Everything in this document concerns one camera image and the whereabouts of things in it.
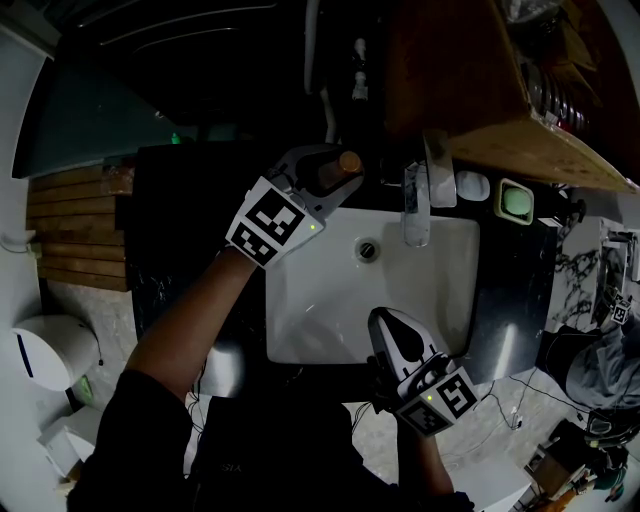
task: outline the black shirt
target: black shirt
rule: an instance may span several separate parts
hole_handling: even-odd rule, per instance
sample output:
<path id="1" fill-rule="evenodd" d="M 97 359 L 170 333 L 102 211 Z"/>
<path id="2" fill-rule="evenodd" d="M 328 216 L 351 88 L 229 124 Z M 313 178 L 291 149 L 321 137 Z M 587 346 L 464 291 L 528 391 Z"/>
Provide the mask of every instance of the black shirt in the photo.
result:
<path id="1" fill-rule="evenodd" d="M 187 478 L 191 428 L 173 393 L 125 371 L 68 510 L 473 510 L 462 493 L 421 506 L 369 472 L 341 404 L 213 398 Z"/>

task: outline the tiled floor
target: tiled floor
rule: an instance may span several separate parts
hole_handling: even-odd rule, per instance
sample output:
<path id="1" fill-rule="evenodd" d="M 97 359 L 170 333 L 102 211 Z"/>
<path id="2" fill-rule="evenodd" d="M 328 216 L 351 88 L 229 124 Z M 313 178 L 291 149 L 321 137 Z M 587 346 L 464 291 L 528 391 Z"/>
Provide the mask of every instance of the tiled floor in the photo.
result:
<path id="1" fill-rule="evenodd" d="M 526 382 L 530 374 L 531 370 L 514 377 Z M 533 375 L 530 385 L 567 400 L 558 385 L 540 371 Z M 489 387 L 490 384 L 478 386 L 478 394 L 484 396 Z M 510 379 L 495 383 L 492 393 L 499 398 L 509 423 L 513 421 L 511 412 L 518 406 L 523 389 L 523 384 Z M 353 414 L 358 405 L 348 404 L 347 407 Z M 438 434 L 438 447 L 447 470 L 456 471 L 470 462 L 491 457 L 496 452 L 506 452 L 518 467 L 523 467 L 536 445 L 546 440 L 562 418 L 577 422 L 573 408 L 531 389 L 524 395 L 518 416 L 522 416 L 522 427 L 512 431 L 500 415 L 496 400 L 488 397 L 475 411 L 468 413 L 449 430 Z M 376 415 L 369 409 L 353 436 L 354 446 L 364 457 L 365 465 L 389 483 L 398 479 L 396 431 L 396 420 L 390 414 L 383 412 Z"/>
<path id="2" fill-rule="evenodd" d="M 93 406 L 104 409 L 136 345 L 131 294 L 54 282 L 50 283 L 50 291 L 63 310 L 87 322 L 100 341 L 104 366 L 94 367 L 88 378 L 94 395 Z M 530 371 L 516 377 L 526 381 L 529 374 Z M 555 382 L 542 372 L 536 372 L 531 385 L 566 399 Z M 479 395 L 484 396 L 488 389 L 489 384 L 479 386 Z M 510 379 L 495 383 L 493 393 L 500 399 L 509 422 L 523 390 L 522 384 Z M 358 405 L 347 404 L 347 407 L 353 413 Z M 497 451 L 508 453 L 516 465 L 522 467 L 535 446 L 546 439 L 560 419 L 576 417 L 571 407 L 532 390 L 525 393 L 518 415 L 522 416 L 522 427 L 512 431 L 500 415 L 496 400 L 489 397 L 457 425 L 439 434 L 438 445 L 447 469 L 456 471 Z M 396 428 L 396 420 L 390 414 L 376 415 L 369 409 L 354 435 L 354 445 L 363 455 L 366 466 L 387 482 L 396 482 L 398 478 Z M 192 436 L 186 470 L 195 454 L 196 440 L 197 435 Z"/>

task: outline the faucet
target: faucet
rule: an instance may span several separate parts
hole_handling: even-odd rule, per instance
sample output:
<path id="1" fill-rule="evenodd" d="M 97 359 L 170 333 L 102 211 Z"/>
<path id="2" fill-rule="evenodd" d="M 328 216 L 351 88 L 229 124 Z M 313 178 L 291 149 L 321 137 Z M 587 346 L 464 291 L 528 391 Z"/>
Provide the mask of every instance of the faucet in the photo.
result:
<path id="1" fill-rule="evenodd" d="M 457 204 L 456 180 L 447 134 L 440 130 L 422 132 L 425 160 L 404 170 L 402 190 L 404 242 L 410 247 L 429 243 L 431 206 L 453 208 Z"/>

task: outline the marble tile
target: marble tile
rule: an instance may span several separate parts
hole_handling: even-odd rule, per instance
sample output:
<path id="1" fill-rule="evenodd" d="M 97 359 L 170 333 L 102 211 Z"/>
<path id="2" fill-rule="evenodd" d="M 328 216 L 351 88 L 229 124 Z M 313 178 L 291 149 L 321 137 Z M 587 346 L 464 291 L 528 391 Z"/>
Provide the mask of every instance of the marble tile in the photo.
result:
<path id="1" fill-rule="evenodd" d="M 580 331 L 591 330 L 598 263 L 600 218 L 585 217 L 560 233 L 548 317 Z"/>
<path id="2" fill-rule="evenodd" d="M 103 366 L 87 372 L 93 393 L 90 405 L 104 410 L 116 389 L 120 374 L 137 344 L 131 293 L 99 290 L 49 281 L 49 291 L 60 309 L 85 322 L 98 338 Z M 73 388 L 83 400 L 78 385 Z"/>
<path id="3" fill-rule="evenodd" d="M 531 371 L 514 377 L 526 382 Z M 569 402 L 559 386 L 539 370 L 530 384 Z M 484 396 L 490 386 L 490 383 L 478 386 L 478 394 Z M 508 378 L 495 383 L 493 393 L 499 398 L 509 422 L 513 420 L 511 411 L 518 406 L 523 389 L 523 384 Z M 360 404 L 345 405 L 353 416 Z M 524 467 L 535 447 L 547 439 L 561 419 L 577 422 L 573 408 L 531 389 L 524 395 L 518 416 L 523 418 L 522 427 L 512 431 L 500 415 L 496 400 L 488 397 L 456 425 L 438 434 L 436 439 L 447 470 L 455 472 L 496 452 L 506 453 L 518 467 Z M 353 436 L 353 444 L 365 465 L 387 483 L 396 483 L 398 479 L 396 437 L 397 424 L 393 416 L 386 412 L 376 415 L 372 409 L 367 411 Z"/>

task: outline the black countertop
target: black countertop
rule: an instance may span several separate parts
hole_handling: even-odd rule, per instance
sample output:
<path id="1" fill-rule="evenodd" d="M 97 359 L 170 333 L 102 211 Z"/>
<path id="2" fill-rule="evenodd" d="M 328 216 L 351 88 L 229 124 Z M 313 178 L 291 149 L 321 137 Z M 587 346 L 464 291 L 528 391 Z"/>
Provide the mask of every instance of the black countertop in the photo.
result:
<path id="1" fill-rule="evenodd" d="M 138 337 L 224 246 L 246 191 L 285 150 L 255 142 L 140 150 L 126 228 Z M 403 198 L 398 187 L 365 182 L 343 206 L 401 211 Z M 490 201 L 459 200 L 455 209 L 432 209 L 432 215 L 472 218 L 480 224 L 474 313 L 461 364 L 476 384 L 531 368 L 551 296 L 556 230 L 540 222 L 518 226 L 498 219 Z M 264 272 L 257 271 L 220 333 L 220 338 L 240 340 L 252 354 L 246 389 L 264 389 L 269 383 L 306 396 L 368 399 L 367 365 L 299 366 L 267 360 L 264 286 Z"/>

